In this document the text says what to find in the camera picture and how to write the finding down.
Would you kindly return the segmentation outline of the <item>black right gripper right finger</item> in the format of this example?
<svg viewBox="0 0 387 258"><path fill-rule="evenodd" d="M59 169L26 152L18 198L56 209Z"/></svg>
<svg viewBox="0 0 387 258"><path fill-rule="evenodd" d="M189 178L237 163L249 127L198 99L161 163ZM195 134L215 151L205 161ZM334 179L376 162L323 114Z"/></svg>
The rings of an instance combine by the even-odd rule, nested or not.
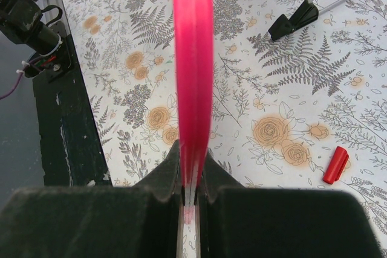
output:
<svg viewBox="0 0 387 258"><path fill-rule="evenodd" d="M247 188L208 153L199 186L200 257L382 257L347 192Z"/></svg>

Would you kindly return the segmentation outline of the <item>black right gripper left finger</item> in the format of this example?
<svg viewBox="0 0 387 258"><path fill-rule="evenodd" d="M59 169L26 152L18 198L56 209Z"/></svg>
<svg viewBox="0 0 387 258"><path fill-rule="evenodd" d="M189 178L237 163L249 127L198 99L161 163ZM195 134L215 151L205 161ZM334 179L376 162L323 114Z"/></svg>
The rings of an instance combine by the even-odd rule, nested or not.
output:
<svg viewBox="0 0 387 258"><path fill-rule="evenodd" d="M18 190L1 211L2 257L176 257L179 144L132 187Z"/></svg>

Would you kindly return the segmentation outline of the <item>red marker cap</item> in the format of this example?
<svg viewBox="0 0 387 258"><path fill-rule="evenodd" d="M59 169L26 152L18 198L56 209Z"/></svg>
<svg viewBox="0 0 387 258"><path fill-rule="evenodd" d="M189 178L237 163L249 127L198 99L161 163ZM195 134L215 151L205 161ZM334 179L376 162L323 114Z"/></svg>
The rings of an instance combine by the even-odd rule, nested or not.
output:
<svg viewBox="0 0 387 258"><path fill-rule="evenodd" d="M347 165L349 155L346 149L337 146L322 178L323 182L327 184L334 184L340 179L342 172Z"/></svg>

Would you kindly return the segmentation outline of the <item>pink framed whiteboard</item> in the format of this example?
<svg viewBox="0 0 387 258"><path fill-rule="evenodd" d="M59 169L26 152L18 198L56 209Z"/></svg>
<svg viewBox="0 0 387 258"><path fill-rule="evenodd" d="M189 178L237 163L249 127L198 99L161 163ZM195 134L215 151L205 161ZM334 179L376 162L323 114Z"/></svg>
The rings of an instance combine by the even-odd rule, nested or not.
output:
<svg viewBox="0 0 387 258"><path fill-rule="evenodd" d="M212 0L173 0L183 222L193 224L209 143L213 90Z"/></svg>

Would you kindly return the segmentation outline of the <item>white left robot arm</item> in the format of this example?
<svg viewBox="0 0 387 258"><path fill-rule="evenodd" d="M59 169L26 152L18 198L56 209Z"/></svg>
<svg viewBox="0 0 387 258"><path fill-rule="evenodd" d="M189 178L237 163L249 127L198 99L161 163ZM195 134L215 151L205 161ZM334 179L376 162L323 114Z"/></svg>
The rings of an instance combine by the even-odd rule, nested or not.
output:
<svg viewBox="0 0 387 258"><path fill-rule="evenodd" d="M37 53L22 62L26 77L60 67L67 45L63 30L55 25L62 16L63 10L55 4L40 8L33 0L1 0L1 32L14 44L27 45Z"/></svg>

